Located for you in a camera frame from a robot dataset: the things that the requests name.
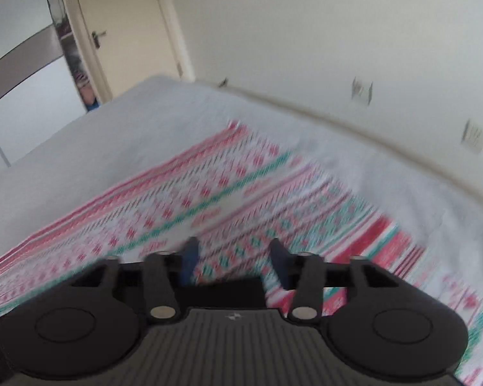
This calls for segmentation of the white wall socket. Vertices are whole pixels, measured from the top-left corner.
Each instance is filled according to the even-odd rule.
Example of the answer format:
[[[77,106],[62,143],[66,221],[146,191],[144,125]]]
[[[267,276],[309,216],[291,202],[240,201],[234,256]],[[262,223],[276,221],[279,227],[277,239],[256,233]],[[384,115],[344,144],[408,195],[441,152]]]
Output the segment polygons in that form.
[[[374,82],[355,77],[352,80],[352,101],[369,106],[373,100]]]
[[[469,119],[463,130],[461,143],[475,153],[483,151],[483,127]]]

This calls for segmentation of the white wall socket far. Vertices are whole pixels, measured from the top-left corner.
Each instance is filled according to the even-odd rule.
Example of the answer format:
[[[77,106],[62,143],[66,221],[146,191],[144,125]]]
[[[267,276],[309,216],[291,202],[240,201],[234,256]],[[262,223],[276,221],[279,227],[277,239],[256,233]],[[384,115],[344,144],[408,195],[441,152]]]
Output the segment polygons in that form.
[[[355,77],[352,80],[352,101],[369,106],[373,100],[374,82]]]

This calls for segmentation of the white grey wardrobe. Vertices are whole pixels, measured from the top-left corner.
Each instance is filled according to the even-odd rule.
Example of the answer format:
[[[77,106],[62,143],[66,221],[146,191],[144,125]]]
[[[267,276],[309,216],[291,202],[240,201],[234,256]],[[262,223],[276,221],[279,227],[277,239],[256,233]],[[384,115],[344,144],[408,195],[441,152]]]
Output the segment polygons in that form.
[[[63,0],[0,0],[0,173],[87,108]]]

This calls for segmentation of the cream bedroom door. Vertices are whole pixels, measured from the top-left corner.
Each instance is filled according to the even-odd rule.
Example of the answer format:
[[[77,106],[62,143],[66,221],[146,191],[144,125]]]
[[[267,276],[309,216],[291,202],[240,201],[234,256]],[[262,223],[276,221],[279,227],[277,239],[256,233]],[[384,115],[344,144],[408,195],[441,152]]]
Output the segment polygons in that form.
[[[154,75],[195,80],[173,0],[63,1],[101,103]],[[93,31],[107,31],[99,49]]]

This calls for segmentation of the red green patterned blanket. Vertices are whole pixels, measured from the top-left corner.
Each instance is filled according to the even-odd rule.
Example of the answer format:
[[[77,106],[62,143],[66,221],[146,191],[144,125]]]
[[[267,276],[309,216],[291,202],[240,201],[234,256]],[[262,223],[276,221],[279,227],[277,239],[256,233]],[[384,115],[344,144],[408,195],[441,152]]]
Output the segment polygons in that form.
[[[1,256],[0,316],[106,256],[138,262],[190,236],[201,241],[194,280],[261,274],[268,303],[282,310],[291,295],[270,267],[273,238],[337,263],[371,259],[465,320],[469,345],[456,375],[483,385],[483,294],[318,163],[235,122]]]

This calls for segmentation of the white bed sheet mattress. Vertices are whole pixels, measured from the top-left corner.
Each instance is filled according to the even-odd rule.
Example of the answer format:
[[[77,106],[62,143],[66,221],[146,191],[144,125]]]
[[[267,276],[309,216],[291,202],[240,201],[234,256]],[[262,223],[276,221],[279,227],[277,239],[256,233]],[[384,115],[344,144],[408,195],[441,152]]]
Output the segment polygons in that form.
[[[66,125],[0,174],[0,256],[229,121],[322,164],[483,293],[483,203],[340,125],[239,92],[155,77]]]

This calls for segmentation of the white wall socket near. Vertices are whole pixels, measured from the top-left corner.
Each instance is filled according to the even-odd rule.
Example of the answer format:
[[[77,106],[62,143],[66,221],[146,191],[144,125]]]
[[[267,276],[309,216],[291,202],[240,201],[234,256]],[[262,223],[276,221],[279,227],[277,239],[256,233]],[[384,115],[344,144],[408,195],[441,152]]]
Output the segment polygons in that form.
[[[469,119],[463,130],[461,143],[475,153],[483,151],[483,127]]]

